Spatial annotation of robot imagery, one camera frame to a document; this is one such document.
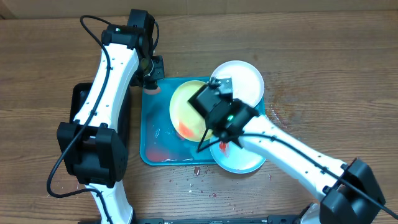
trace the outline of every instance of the blue mat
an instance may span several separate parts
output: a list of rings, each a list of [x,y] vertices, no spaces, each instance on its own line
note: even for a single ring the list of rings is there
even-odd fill
[[[181,84],[190,80],[207,82],[209,78],[165,78],[157,81],[162,90],[159,94],[142,93],[140,155],[149,165],[216,164],[209,149],[197,153],[199,143],[179,136],[170,120],[171,97]],[[264,99],[256,109],[265,114]]]

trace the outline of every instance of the wooden table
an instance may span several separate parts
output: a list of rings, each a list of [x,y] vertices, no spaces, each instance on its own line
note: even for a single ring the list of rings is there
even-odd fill
[[[268,117],[322,153],[346,162],[362,158],[398,212],[397,11],[156,19],[166,77],[207,76],[228,60],[253,64],[266,84]],[[105,28],[87,24],[97,35]],[[56,199],[45,189],[72,88],[94,79],[99,59],[100,48],[78,19],[0,21],[0,223],[99,217],[90,194]],[[132,94],[124,185],[138,217],[265,217],[299,213],[314,201],[268,161],[247,175],[201,166],[198,177],[191,166],[146,165],[139,156],[141,90]],[[52,186],[57,192],[82,187],[63,164]],[[380,212],[375,223],[395,221]]]

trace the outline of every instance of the white plate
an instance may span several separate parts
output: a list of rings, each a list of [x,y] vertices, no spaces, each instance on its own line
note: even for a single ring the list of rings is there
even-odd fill
[[[264,95],[264,80],[251,64],[239,60],[225,62],[211,74],[211,77],[231,77],[233,98],[238,98],[255,107]]]
[[[217,140],[218,138],[213,136],[210,142]],[[241,149],[233,142],[227,143],[225,150],[221,150],[219,144],[214,144],[210,146],[210,152],[220,167],[235,174],[253,172],[266,161],[266,158],[245,148]]]

